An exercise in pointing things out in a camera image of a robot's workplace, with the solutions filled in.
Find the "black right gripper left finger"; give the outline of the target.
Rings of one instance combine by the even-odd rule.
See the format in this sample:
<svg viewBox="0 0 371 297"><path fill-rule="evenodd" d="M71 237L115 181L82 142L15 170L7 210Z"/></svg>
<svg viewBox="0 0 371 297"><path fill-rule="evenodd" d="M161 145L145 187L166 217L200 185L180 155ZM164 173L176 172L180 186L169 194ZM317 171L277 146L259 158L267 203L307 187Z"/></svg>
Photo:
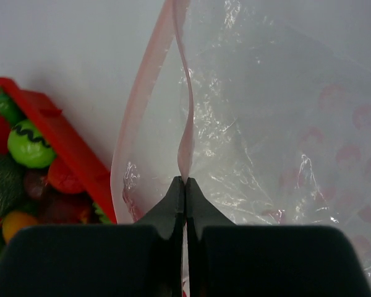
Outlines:
<svg viewBox="0 0 371 297"><path fill-rule="evenodd" d="M182 296L184 185L131 225L39 225L0 259L0 296Z"/></svg>

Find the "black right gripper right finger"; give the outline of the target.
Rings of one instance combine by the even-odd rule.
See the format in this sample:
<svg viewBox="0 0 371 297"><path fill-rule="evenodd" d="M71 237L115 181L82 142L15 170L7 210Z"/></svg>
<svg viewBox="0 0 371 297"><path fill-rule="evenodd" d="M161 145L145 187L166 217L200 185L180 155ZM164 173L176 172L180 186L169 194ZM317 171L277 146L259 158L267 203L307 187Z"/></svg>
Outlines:
<svg viewBox="0 0 371 297"><path fill-rule="evenodd" d="M192 296L371 296L345 235L330 226L237 225L185 187Z"/></svg>

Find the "clear zip top bag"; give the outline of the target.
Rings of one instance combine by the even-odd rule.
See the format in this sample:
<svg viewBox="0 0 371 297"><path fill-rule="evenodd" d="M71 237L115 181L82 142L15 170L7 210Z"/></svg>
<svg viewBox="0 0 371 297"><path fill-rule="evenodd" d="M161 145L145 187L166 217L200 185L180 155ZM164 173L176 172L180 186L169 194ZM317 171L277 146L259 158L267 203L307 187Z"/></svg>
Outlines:
<svg viewBox="0 0 371 297"><path fill-rule="evenodd" d="M111 165L118 223L173 177L239 225L331 225L371 285L371 1L166 1Z"/></svg>

